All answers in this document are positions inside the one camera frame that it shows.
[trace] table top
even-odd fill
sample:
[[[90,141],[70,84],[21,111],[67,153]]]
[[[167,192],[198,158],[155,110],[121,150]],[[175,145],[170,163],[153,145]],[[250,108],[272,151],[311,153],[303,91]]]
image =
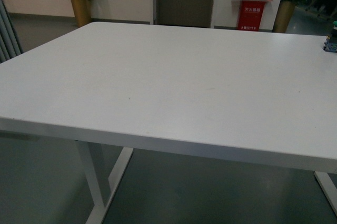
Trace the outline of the table top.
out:
[[[91,23],[0,65],[0,130],[335,172],[324,41]]]

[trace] gray floor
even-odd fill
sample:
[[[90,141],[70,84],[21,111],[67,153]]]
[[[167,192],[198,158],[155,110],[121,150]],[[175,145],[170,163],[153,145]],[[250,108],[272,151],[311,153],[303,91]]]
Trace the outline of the gray floor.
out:
[[[71,19],[14,16],[13,23],[25,51],[76,28]],[[287,33],[327,35],[331,28],[331,22],[296,9]],[[135,150],[108,223],[337,223],[337,218],[311,171]]]

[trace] table foot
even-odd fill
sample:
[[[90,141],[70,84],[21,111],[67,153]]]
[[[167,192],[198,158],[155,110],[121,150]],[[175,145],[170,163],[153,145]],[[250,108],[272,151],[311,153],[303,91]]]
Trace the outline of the table foot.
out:
[[[326,172],[315,171],[315,177],[337,216],[337,188]]]
[[[99,224],[104,220],[105,214],[132,156],[133,149],[124,147],[110,175],[107,175],[102,145],[83,141],[77,141],[76,144],[94,201],[94,208],[86,224]]]

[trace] doorframe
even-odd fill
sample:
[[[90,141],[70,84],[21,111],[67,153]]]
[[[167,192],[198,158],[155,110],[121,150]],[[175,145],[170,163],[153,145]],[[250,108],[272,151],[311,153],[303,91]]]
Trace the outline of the doorframe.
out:
[[[151,0],[152,3],[151,5],[151,19],[150,19],[150,25],[156,25],[157,24],[157,4],[158,4],[158,0]],[[214,10],[216,8],[216,6],[214,5],[214,3],[217,2],[217,0],[213,0],[212,3],[212,9],[211,9],[211,24],[210,24],[210,28],[214,28],[215,26],[215,13],[216,11]]]

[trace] red fire extinguisher box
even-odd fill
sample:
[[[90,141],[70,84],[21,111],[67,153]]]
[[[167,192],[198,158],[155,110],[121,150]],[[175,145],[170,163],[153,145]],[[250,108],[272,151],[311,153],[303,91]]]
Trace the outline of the red fire extinguisher box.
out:
[[[266,2],[271,0],[241,0],[238,30],[259,31]]]

